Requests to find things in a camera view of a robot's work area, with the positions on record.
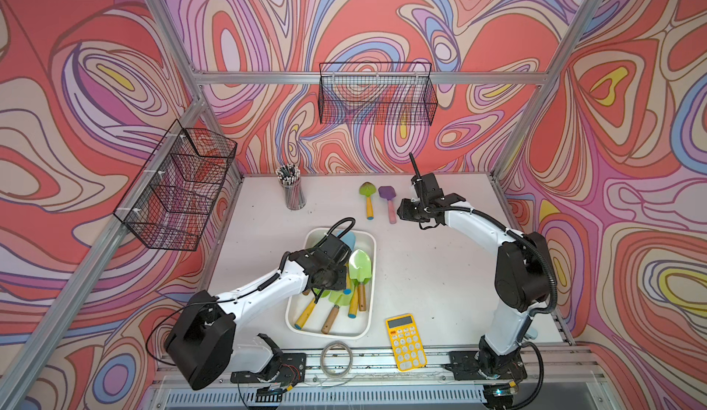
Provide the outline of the light blue shovel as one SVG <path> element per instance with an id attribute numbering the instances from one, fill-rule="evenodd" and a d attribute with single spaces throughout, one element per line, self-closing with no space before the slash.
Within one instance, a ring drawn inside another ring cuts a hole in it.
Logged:
<path id="1" fill-rule="evenodd" d="M 350 261 L 352 254 L 353 254 L 353 251 L 355 251 L 355 242 L 356 242 L 355 235 L 353 235 L 353 233 L 351 233 L 351 231 L 349 231 L 348 233 L 346 233 L 346 235 L 344 235 L 344 237 L 342 237 L 342 242 L 345 243 L 349 247 L 349 253 L 348 253 L 348 257 L 346 259 L 346 264 L 345 264 L 345 268 L 346 268 L 345 289 L 342 291 L 342 293 L 344 295 L 350 295 L 353 291 L 353 287 L 352 287 L 352 281 L 351 281 L 351 277 L 350 277 L 349 261 Z"/>

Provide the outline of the purple shovel pink handle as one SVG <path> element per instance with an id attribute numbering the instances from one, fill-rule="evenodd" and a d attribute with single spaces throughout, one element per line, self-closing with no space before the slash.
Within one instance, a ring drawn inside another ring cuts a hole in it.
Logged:
<path id="1" fill-rule="evenodd" d="M 397 196 L 395 189 L 390 185 L 383 185 L 379 187 L 379 196 L 387 202 L 388 207 L 388 221 L 390 224 L 397 223 L 397 214 L 394 206 L 394 200 Z"/>

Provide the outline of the green shovel yellow handle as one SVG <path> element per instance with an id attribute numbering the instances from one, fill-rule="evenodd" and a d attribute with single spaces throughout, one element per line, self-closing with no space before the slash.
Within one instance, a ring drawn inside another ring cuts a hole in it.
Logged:
<path id="1" fill-rule="evenodd" d="M 366 218 L 368 220 L 373 220 L 375 218 L 375 213 L 374 213 L 374 208 L 373 208 L 373 203 L 372 203 L 372 196 L 377 192 L 377 187 L 373 185 L 373 183 L 370 182 L 364 182 L 362 185 L 359 187 L 359 194 L 361 196 L 364 196 L 364 199 L 366 201 Z"/>

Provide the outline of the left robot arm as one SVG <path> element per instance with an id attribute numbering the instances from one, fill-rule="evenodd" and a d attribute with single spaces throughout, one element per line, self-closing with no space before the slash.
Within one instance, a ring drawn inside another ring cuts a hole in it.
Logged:
<path id="1" fill-rule="evenodd" d="M 180 312 L 163 347 L 193 391 L 211 385 L 235 358 L 237 330 L 272 306 L 310 290 L 346 288 L 353 253 L 341 237 L 327 234 L 309 249 L 283 254 L 279 266 L 240 288 L 218 295 L 201 290 Z"/>

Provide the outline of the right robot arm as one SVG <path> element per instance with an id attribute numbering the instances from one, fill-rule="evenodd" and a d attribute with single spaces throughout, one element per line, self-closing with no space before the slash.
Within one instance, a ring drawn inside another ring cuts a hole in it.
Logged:
<path id="1" fill-rule="evenodd" d="M 422 231 L 449 227 L 496 257 L 493 286 L 499 305 L 477 357 L 480 368 L 490 375 L 519 353 L 534 317 L 550 314 L 557 306 L 557 279 L 547 241 L 539 233 L 507 227 L 456 193 L 444 193 L 434 174 L 414 174 L 411 183 L 415 197 L 401 200 L 400 220 L 413 222 Z"/>

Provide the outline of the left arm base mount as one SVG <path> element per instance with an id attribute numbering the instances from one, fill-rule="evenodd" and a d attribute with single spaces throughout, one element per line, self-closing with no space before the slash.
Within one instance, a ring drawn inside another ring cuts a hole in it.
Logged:
<path id="1" fill-rule="evenodd" d="M 227 371 L 230 382 L 295 386 L 306 378 L 307 354 L 283 351 L 270 336 L 258 334 L 250 345 L 236 345 Z"/>

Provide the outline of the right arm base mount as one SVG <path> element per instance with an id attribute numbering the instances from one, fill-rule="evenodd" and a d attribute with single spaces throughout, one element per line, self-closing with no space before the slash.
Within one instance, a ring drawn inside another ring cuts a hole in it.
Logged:
<path id="1" fill-rule="evenodd" d="M 456 381 L 522 382 L 528 378 L 519 349 L 503 356 L 486 350 L 451 351 L 449 363 L 442 368 Z"/>

